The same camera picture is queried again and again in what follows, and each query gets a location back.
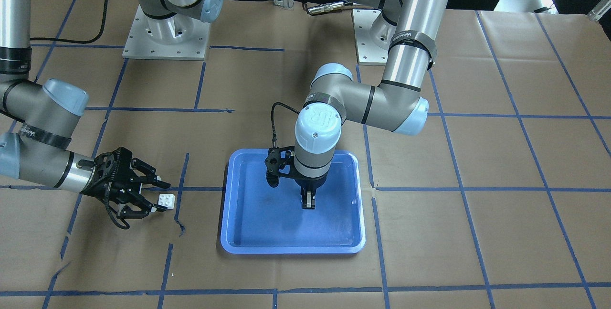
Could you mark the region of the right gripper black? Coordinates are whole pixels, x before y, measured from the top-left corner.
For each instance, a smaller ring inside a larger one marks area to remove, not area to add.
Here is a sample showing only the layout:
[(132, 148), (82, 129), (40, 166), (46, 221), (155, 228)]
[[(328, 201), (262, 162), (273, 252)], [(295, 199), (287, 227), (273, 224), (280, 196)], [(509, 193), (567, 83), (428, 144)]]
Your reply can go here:
[[(136, 176), (134, 170), (142, 176)], [(109, 189), (108, 200), (120, 204), (116, 214), (118, 219), (142, 219), (150, 213), (163, 213), (169, 209), (165, 205), (142, 202), (144, 197), (140, 194), (141, 184), (151, 184), (160, 189), (168, 189), (171, 186), (157, 176), (153, 166), (133, 158), (130, 150), (120, 147), (94, 159), (92, 177), (81, 193), (103, 201), (105, 192)], [(138, 210), (132, 209), (130, 203), (137, 206)]]

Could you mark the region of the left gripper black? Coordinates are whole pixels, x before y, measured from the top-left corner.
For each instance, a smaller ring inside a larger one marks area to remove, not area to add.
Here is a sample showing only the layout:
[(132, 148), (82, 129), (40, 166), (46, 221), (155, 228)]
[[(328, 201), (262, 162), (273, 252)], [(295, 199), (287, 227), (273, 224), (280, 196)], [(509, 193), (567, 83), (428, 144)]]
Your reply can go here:
[(268, 149), (268, 155), (265, 159), (267, 183), (270, 187), (275, 188), (279, 185), (280, 178), (294, 179), (297, 185), (301, 187), (302, 209), (308, 209), (308, 190), (312, 190), (311, 209), (315, 209), (316, 189), (325, 183), (327, 174), (316, 178), (309, 178), (301, 174), (296, 168), (294, 150), (294, 146)]

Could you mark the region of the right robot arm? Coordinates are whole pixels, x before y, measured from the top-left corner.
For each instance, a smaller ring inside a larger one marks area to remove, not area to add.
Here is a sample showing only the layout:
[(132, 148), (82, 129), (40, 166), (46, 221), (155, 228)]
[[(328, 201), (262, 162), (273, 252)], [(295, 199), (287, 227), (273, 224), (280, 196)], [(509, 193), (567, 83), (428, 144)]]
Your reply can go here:
[(169, 184), (130, 150), (91, 158), (68, 149), (89, 96), (55, 78), (44, 84), (29, 80), (30, 18), (31, 0), (1, 0), (1, 113), (21, 122), (15, 133), (1, 135), (1, 174), (94, 197), (122, 229), (128, 229), (128, 219), (172, 209), (173, 194), (161, 194), (157, 203), (143, 196), (144, 185)]

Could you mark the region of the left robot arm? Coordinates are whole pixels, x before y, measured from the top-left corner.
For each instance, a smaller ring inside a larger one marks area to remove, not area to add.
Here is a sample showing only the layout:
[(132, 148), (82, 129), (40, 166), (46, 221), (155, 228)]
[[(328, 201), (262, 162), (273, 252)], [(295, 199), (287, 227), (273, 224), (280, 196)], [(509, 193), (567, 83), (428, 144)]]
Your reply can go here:
[(353, 80), (343, 65), (321, 66), (298, 112), (295, 144), (272, 146), (265, 160), (266, 180), (293, 179), (303, 209), (314, 209), (316, 190), (325, 183), (345, 121), (403, 135), (421, 132), (429, 111), (421, 83), (437, 59), (436, 37), (448, 0), (345, 0), (380, 10), (390, 30), (382, 36), (387, 55), (378, 85)]

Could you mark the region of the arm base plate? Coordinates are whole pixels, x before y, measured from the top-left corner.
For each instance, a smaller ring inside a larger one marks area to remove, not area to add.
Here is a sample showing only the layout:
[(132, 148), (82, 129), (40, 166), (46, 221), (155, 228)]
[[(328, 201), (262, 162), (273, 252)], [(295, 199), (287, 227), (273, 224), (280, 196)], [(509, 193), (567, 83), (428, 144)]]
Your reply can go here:
[(141, 7), (125, 42), (126, 59), (205, 61), (211, 24), (184, 15), (163, 20), (147, 17)]
[(388, 60), (388, 48), (396, 27), (388, 23), (380, 10), (353, 10), (354, 37), (359, 65), (382, 65)]

